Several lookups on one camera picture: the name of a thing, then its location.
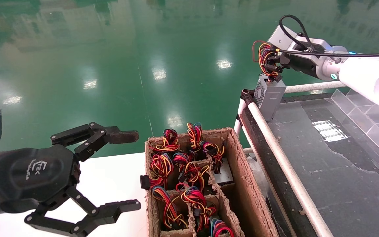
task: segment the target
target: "bundled wires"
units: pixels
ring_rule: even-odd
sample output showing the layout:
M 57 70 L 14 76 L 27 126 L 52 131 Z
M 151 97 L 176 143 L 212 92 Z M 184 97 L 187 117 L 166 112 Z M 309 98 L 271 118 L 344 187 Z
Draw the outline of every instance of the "bundled wires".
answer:
M 179 172 L 184 170 L 188 162 L 191 162 L 191 159 L 184 153 L 175 153 L 173 155 L 173 163 L 179 167 Z
M 194 216 L 200 218 L 197 232 L 201 231 L 203 228 L 207 228 L 209 226 L 209 217 L 216 212 L 216 208 L 214 206 L 207 207 L 203 193 L 198 190 L 197 187 L 191 186 L 181 193 L 181 199 L 182 201 L 189 203 L 194 208 Z
M 173 171 L 173 162 L 167 153 L 155 154 L 150 164 L 150 188 L 163 186 L 167 188 L 167 177 Z
M 267 76 L 273 76 L 276 77 L 278 75 L 278 72 L 272 72 L 268 69 L 266 69 L 265 65 L 267 64 L 267 59 L 270 56 L 274 56 L 275 52 L 270 50 L 270 45 L 268 43 L 262 43 L 260 47 L 258 48 L 258 63 L 260 65 L 261 72 Z
M 229 233 L 230 237 L 233 237 L 232 230 L 226 226 L 226 223 L 217 218 L 212 218 L 212 222 L 210 223 L 210 236 L 218 237 L 220 234 L 224 234 L 223 232 Z
M 211 142 L 203 141 L 201 143 L 201 146 L 203 147 L 203 152 L 205 154 L 209 154 L 212 157 L 213 160 L 213 173 L 219 174 L 220 173 L 220 167 L 223 164 L 222 156 L 224 154 L 224 145 L 221 147 L 221 149 L 218 147 L 218 145 L 213 144 Z
M 155 152 L 175 152 L 179 150 L 178 133 L 174 129 L 165 129 L 163 144 L 153 147 Z
M 174 226 L 178 226 L 180 228 L 188 228 L 187 223 L 184 220 L 182 214 L 178 214 L 176 211 L 176 206 L 173 203 L 176 199 L 179 198 L 179 195 L 176 196 L 173 200 L 170 199 L 170 196 L 164 190 L 164 188 L 160 186 L 155 186 L 152 189 L 153 196 L 165 203 L 164 207 L 164 225 L 169 229 L 175 229 Z
M 192 186 L 198 184 L 200 191 L 202 192 L 205 186 L 203 175 L 208 169 L 209 165 L 205 165 L 204 167 L 200 168 L 197 167 L 194 163 L 188 162 L 187 165 L 185 165 L 184 169 L 184 174 L 187 178 L 187 182 L 191 183 Z
M 191 151 L 197 153 L 201 150 L 201 123 L 187 123 L 187 132 L 189 135 L 189 142 L 191 143 Z

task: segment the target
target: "green epoxy floor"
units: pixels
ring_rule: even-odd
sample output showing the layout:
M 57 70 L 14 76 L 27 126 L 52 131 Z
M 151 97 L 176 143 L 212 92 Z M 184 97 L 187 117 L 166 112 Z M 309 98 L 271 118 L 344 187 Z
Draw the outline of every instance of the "green epoxy floor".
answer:
M 187 122 L 233 126 L 259 74 L 251 44 L 285 14 L 311 37 L 379 52 L 379 0 L 0 0 L 0 150 L 49 147 L 51 134 L 91 121 L 140 133 L 97 156 L 143 152 Z

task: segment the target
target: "wire harness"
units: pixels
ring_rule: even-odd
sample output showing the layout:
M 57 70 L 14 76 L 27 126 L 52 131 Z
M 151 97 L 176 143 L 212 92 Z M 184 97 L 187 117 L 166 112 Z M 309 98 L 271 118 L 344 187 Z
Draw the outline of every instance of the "wire harness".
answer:
M 195 186 L 187 187 L 182 191 L 181 199 L 182 201 L 189 203 L 191 207 L 194 208 L 194 216 L 199 217 L 196 231 L 199 232 L 204 228 L 208 228 L 210 222 L 209 217 L 216 212 L 216 208 L 214 206 L 207 207 L 207 202 L 203 193 Z
M 192 162 L 188 162 L 187 165 L 185 165 L 184 174 L 187 178 L 187 182 L 191 183 L 192 186 L 199 186 L 200 191 L 203 192 L 205 187 L 205 181 L 203 178 L 203 175 L 207 172 L 209 169 L 209 165 L 205 165 L 202 168 L 196 166 Z
M 169 229 L 182 229 L 188 228 L 188 224 L 185 222 L 182 214 L 178 214 L 176 211 L 176 206 L 173 203 L 179 198 L 177 195 L 173 200 L 170 199 L 169 194 L 160 186 L 155 186 L 152 189 L 152 194 L 155 199 L 163 201 L 165 203 L 164 207 L 164 225 Z
M 217 144 L 213 144 L 211 142 L 203 141 L 201 143 L 201 146 L 203 147 L 203 152 L 205 154 L 209 154 L 212 157 L 213 160 L 213 166 L 212 170 L 214 174 L 220 173 L 220 168 L 223 164 L 223 154 L 224 154 L 224 144 L 222 145 L 221 149 Z
M 150 188 L 163 186 L 167 189 L 167 178 L 173 172 L 173 162 L 167 153 L 155 154 L 150 164 Z
M 189 135 L 189 142 L 191 143 L 191 151 L 197 153 L 201 150 L 201 123 L 187 123 L 187 133 Z
M 218 237 L 220 234 L 228 233 L 230 237 L 233 236 L 233 231 L 227 227 L 226 223 L 217 218 L 212 218 L 210 221 L 210 236 Z
M 163 144 L 152 147 L 154 152 L 176 152 L 179 150 L 178 133 L 174 129 L 165 129 Z

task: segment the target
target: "red wire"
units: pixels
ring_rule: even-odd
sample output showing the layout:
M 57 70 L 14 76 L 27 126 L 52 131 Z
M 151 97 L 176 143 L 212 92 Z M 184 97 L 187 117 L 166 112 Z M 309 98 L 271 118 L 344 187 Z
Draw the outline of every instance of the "red wire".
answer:
M 262 40 L 256 40 L 256 41 L 252 44 L 252 60 L 253 60 L 254 62 L 258 62 L 258 60 L 255 60 L 256 57 L 255 57 L 255 50 L 254 50 L 255 44 L 258 43 L 258 42 L 266 43 L 266 42 L 264 42 L 264 41 L 262 41 Z

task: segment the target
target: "blue wire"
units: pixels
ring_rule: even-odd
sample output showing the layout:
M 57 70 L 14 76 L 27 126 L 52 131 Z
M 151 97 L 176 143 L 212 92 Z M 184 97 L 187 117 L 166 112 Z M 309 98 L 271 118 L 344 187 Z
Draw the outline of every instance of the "blue wire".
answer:
M 213 227 L 215 226 L 216 222 L 222 221 L 217 218 L 212 218 L 212 220 L 210 221 L 210 237 L 213 237 Z

